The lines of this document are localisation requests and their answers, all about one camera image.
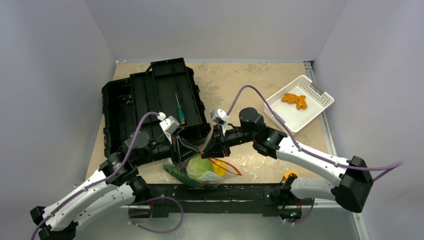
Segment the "green cabbage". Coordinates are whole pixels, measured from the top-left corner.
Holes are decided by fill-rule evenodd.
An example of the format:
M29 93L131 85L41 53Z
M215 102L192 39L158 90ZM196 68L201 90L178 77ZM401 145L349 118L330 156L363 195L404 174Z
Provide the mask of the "green cabbage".
M197 180L207 171L213 170L213 163L207 158L197 155L188 161L186 172L191 179Z

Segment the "yellow orange fruit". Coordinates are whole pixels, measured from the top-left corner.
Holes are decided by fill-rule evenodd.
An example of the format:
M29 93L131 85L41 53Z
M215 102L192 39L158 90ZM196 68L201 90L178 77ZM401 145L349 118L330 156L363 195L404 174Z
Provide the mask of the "yellow orange fruit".
M223 161L215 160L212 162L212 170L216 175L224 177L227 172L227 165Z

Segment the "green cucumber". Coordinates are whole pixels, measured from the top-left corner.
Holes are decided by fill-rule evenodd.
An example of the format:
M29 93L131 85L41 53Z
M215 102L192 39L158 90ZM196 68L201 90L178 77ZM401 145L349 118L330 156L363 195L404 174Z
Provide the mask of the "green cucumber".
M181 183L183 183L184 185L186 185L190 188L201 188L202 187L202 184L199 181L191 179L186 172L180 171L179 168L175 165L166 164L166 165L163 165L163 169L168 174L170 174L171 176L173 176L174 178L179 180Z

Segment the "clear zip bag orange zipper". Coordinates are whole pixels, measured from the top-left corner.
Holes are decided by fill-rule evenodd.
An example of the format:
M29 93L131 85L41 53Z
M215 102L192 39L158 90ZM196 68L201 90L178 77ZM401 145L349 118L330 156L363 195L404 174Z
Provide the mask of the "clear zip bag orange zipper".
M204 185L209 184L210 182L212 182L212 183L222 182L224 180L227 180L227 179L230 179L230 178L234 178L234 177L239 177L239 176L242 175L242 173L240 172L240 170L238 168L236 168L234 165L230 164L229 162L226 162L224 160L217 159L217 158L208 158L208 159L211 162L216 161L216 160L219 160L219 161L222 161L222 162L226 163L227 170L226 170L225 176L219 176L219 175L215 174L213 172L213 170L212 170L212 171L205 172L198 179L193 179L193 180L196 180L196 181L200 182L201 185L202 185L202 187ZM186 168L187 168L188 162L189 162L189 160L187 160L187 161L185 161L183 163L180 163L180 164L164 164L164 165L174 165L174 166L177 166L180 171L186 172Z

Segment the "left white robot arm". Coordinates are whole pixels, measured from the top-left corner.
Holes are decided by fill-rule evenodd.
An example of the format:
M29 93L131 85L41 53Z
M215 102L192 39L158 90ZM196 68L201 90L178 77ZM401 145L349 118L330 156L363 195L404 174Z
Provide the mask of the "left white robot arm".
M134 133L71 193L30 211L36 224L31 239L72 240L77 228L95 215L113 207L146 203L152 197L151 189L139 175L139 166L166 158L181 163L198 153L196 146L177 134L157 141L146 132Z

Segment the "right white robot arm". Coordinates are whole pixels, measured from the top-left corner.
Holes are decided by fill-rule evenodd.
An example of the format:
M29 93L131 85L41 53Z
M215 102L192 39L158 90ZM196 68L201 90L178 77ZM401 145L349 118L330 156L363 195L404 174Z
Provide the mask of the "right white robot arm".
M290 180L280 191L284 202L325 199L353 213L363 211L374 180L362 158L346 159L300 142L293 143L286 133L267 126L264 117L252 107L242 109L240 125L229 130L225 129L228 116L223 110L214 110L211 117L215 125L212 137L200 153L203 159L228 157L231 147L251 142L253 149L262 156L293 163L321 176L321 180L302 177Z

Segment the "black toolbox tray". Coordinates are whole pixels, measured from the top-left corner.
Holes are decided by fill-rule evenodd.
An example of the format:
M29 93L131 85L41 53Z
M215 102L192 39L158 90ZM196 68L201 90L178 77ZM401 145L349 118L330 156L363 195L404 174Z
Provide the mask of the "black toolbox tray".
M151 62L150 70L130 75L135 119L146 112L162 112L178 118L178 106L185 116L184 134L202 138L210 130L200 89L194 81L194 70L184 58Z

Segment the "black plastic toolbox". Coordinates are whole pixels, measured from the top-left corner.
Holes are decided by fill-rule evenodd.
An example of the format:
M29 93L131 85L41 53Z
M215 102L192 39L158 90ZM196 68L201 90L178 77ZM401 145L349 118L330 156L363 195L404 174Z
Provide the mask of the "black plastic toolbox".
M130 77L108 82L101 92L103 100L102 113L105 118L103 129L104 155L109 157L117 151L123 141L135 132L141 119L136 120ZM189 137L187 133L183 133L184 126L180 136L195 146L203 144L211 131L210 125L210 131L207 135L194 138Z

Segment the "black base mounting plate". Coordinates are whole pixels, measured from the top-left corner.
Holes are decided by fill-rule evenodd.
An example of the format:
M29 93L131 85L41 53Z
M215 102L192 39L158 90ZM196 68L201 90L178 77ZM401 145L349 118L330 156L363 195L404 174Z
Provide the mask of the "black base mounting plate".
M151 184L151 203L129 206L129 216L167 218L173 213L259 214L297 220L313 204L311 198L298 199L287 187L277 183L208 184L191 188L183 184Z

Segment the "orange emergency button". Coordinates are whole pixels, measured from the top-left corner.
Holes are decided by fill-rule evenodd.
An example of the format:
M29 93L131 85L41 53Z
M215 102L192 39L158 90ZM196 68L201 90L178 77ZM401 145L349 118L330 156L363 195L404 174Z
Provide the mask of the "orange emergency button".
M299 175L295 171L288 171L283 175L283 180L286 181L289 178L298 178Z

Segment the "orange carrot pieces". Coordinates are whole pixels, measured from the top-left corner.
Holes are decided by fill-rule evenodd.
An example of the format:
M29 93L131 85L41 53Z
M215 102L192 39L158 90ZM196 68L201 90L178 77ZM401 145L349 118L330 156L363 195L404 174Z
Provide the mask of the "orange carrot pieces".
M281 98L281 101L288 104L296 104L297 110L306 109L308 107L305 95L296 95L293 93L286 93Z

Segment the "white plastic basket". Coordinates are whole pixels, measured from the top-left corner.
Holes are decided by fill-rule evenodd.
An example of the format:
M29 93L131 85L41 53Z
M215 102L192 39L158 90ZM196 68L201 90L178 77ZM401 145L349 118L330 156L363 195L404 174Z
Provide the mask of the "white plastic basket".
M288 129L292 134L296 134L334 102L334 98L326 91L318 93L316 89L318 86L311 79L300 75L267 98L266 102L270 107L264 104L263 112L284 132ZM282 98L285 94L305 96L307 108L297 109L294 103L283 102ZM287 129L277 121L273 113L280 117Z

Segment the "aluminium frame rail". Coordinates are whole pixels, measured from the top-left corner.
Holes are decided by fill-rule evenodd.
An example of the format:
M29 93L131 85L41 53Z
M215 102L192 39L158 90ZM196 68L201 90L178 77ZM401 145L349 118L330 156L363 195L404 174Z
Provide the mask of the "aluminium frame rail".
M207 184L189 187L183 184L146 184L139 181L115 185L82 187L63 206L68 213L92 216L124 205L147 205L154 216L183 209L201 214L263 214L275 216L286 206L311 205L312 199L334 201L333 186L326 181L293 183Z

